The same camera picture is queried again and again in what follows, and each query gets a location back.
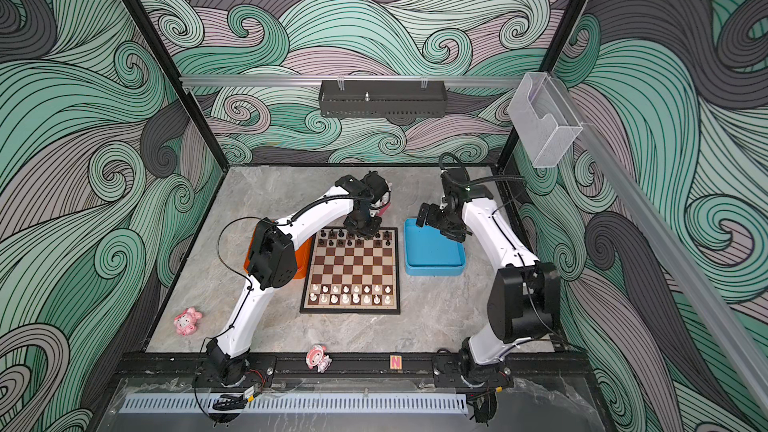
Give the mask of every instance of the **blue tray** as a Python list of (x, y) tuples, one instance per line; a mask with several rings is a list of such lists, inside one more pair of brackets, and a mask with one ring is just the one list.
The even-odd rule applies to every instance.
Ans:
[(403, 227), (408, 275), (460, 275), (467, 259), (464, 245), (455, 242), (434, 227), (417, 227), (409, 218)]

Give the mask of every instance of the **vent grille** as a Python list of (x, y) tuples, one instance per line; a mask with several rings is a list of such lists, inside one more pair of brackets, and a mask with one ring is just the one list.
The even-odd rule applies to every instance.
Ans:
[[(213, 398), (202, 398), (200, 406), (213, 410)], [(197, 412), (194, 394), (129, 394), (121, 414), (188, 414)], [(459, 394), (264, 394), (248, 403), (252, 414), (466, 414), (467, 403)]]

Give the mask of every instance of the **chessboard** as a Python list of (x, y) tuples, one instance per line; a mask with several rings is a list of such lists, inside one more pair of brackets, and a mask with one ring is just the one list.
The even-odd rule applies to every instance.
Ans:
[(300, 312), (399, 314), (397, 228), (367, 239), (325, 227), (312, 239)]

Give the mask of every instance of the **black metal frame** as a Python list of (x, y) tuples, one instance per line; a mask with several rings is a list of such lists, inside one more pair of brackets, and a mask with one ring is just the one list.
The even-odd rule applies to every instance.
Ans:
[(191, 93), (186, 92), (184, 87), (181, 85), (181, 72), (179, 72), (178, 68), (176, 67), (176, 63), (170, 57), (168, 50), (165, 48), (163, 41), (160, 39), (160, 35), (152, 26), (152, 21), (150, 20), (147, 11), (144, 9), (144, 6), (141, 5), (141, 1), (122, 0), (122, 2), (136, 23), (139, 32), (144, 37), (144, 40), (147, 41), (150, 52), (152, 55), (154, 55), (154, 58), (158, 64), (160, 64), (160, 68), (168, 78), (168, 81), (170, 81), (170, 84), (174, 88), (176, 95), (178, 95), (179, 101), (181, 101), (181, 104), (186, 109), (187, 113), (192, 119), (192, 122), (194, 122), (196, 125), (197, 130), (200, 131), (203, 140), (205, 140), (206, 145), (208, 145), (208, 149), (210, 149), (211, 153), (214, 154), (214, 158), (216, 158), (216, 162), (219, 164), (219, 167), (221, 167), (221, 169), (226, 172), (226, 170), (229, 168), (229, 161), (226, 160), (224, 150), (221, 149), (221, 145), (219, 145), (219, 142), (216, 140), (216, 136), (210, 130), (210, 127), (208, 127), (208, 123), (205, 120), (205, 115), (203, 115), (203, 111), (200, 110), (200, 106), (197, 104), (197, 100), (195, 100)]

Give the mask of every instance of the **clear plastic holder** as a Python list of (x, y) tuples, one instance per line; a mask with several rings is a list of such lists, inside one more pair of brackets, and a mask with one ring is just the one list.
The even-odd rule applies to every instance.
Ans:
[(507, 113), (533, 167), (557, 167), (582, 130), (575, 107), (560, 79), (546, 72), (525, 73)]

